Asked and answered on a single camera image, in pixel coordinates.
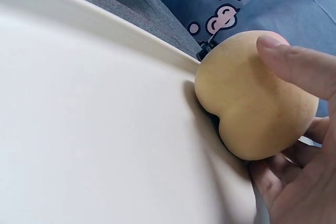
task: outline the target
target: white surface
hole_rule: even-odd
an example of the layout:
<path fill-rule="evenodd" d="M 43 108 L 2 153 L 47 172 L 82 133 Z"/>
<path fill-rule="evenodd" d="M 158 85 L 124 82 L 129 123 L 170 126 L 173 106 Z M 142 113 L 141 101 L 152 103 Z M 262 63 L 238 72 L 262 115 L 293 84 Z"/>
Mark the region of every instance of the white surface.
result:
<path fill-rule="evenodd" d="M 0 223 L 261 223 L 197 62 L 82 0 L 0 0 Z"/>

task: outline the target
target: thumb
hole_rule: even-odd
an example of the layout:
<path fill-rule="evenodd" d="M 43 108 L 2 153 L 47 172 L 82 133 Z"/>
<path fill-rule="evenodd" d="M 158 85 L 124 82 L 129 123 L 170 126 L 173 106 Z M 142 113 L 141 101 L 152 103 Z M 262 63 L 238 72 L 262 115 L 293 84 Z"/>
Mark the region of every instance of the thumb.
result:
<path fill-rule="evenodd" d="M 336 93 L 336 58 L 284 45 L 269 36 L 260 36 L 257 50 L 266 66 L 280 79 L 330 101 Z"/>

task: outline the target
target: hand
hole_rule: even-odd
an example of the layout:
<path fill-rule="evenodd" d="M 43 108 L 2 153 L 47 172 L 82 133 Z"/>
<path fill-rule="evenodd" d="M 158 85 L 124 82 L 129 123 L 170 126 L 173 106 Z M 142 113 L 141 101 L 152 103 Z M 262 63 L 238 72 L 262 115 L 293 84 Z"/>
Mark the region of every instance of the hand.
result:
<path fill-rule="evenodd" d="M 336 223 L 336 57 L 281 45 L 268 36 L 258 39 L 257 49 L 276 76 L 329 103 L 329 117 L 315 118 L 307 130 L 321 148 L 298 141 L 282 154 L 251 163 L 270 221 Z"/>

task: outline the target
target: blue fabric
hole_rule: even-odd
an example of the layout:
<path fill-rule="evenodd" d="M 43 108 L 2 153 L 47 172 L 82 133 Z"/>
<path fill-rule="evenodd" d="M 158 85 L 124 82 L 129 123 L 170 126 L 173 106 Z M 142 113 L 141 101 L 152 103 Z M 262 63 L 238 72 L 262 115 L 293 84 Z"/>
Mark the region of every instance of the blue fabric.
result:
<path fill-rule="evenodd" d="M 336 55 L 336 0 L 162 0 L 201 42 L 247 30 L 271 30 L 290 44 Z M 320 101 L 317 116 L 328 115 Z"/>

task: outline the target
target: cartoon print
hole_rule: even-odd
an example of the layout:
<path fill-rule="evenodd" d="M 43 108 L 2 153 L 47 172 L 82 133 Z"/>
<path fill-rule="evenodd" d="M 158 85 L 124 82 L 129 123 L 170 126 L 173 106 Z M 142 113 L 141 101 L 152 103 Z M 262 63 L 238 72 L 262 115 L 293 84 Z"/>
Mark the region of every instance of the cartoon print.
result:
<path fill-rule="evenodd" d="M 201 26 L 199 25 L 198 22 L 191 22 L 188 25 L 188 31 L 191 35 L 195 36 L 200 33 L 201 31 Z"/>
<path fill-rule="evenodd" d="M 228 30 L 235 27 L 238 23 L 237 13 L 240 8 L 235 7 L 233 4 L 225 3 L 217 7 L 214 14 L 205 22 L 205 30 L 211 36 L 216 36 L 221 30 Z M 191 35 L 196 36 L 201 31 L 201 26 L 198 22 L 192 21 L 188 25 L 188 31 Z"/>
<path fill-rule="evenodd" d="M 233 5 L 221 5 L 216 11 L 215 15 L 211 16 L 206 22 L 206 31 L 210 35 L 216 34 L 219 30 L 227 30 L 237 25 L 237 12 Z"/>

